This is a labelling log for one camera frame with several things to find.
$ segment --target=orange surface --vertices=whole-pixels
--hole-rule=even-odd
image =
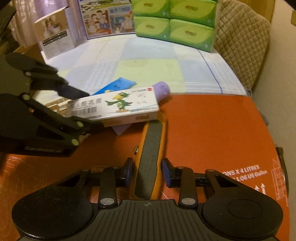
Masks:
[[[284,211],[277,238],[288,241],[289,208],[279,160],[252,100],[243,96],[177,95],[161,103],[161,111],[168,120],[164,156],[174,166],[187,166],[195,172],[216,169],[231,175],[233,170],[232,177],[244,179],[246,175],[243,183],[258,186],[261,192],[263,183],[266,194]],[[127,157],[135,158],[133,149],[139,144],[143,126],[134,124],[119,137],[107,128],[88,137],[70,158],[9,156],[0,175],[0,240],[18,238],[11,221],[17,200],[78,169],[98,171],[120,166]],[[236,169],[244,173],[236,174]],[[255,177],[255,172],[264,174]],[[126,197],[128,192],[122,189],[118,195]],[[178,190],[163,187],[161,197],[178,200]]]

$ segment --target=purple tube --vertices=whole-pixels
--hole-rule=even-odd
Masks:
[[[159,103],[160,101],[162,101],[164,98],[168,97],[170,95],[170,88],[169,86],[165,83],[165,82],[158,82],[155,85],[153,85],[154,87],[154,92],[155,92],[155,96],[157,99],[157,102]],[[120,125],[120,126],[113,126],[113,130],[115,131],[115,133],[120,136],[122,135],[125,130],[127,128],[129,128],[131,124],[125,124],[125,125]]]

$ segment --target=green tissue package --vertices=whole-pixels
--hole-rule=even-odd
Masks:
[[[170,41],[211,52],[215,41],[213,28],[178,19],[170,20]]]
[[[170,0],[131,0],[134,16],[170,18]]]
[[[137,36],[169,41],[169,19],[152,17],[134,17],[134,24]]]
[[[218,3],[213,0],[170,0],[170,18],[215,27]]]

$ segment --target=yellow beak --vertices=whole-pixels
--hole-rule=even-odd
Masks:
[[[116,96],[113,97],[113,100],[119,100],[119,99],[121,99],[120,94],[118,94],[118,95],[116,95]]]

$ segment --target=white cardboard box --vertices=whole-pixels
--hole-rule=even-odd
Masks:
[[[34,29],[47,59],[76,47],[78,34],[70,7],[60,8],[38,19]]]
[[[157,119],[159,106],[153,87],[93,95],[67,104],[66,117],[100,121],[105,127]]]

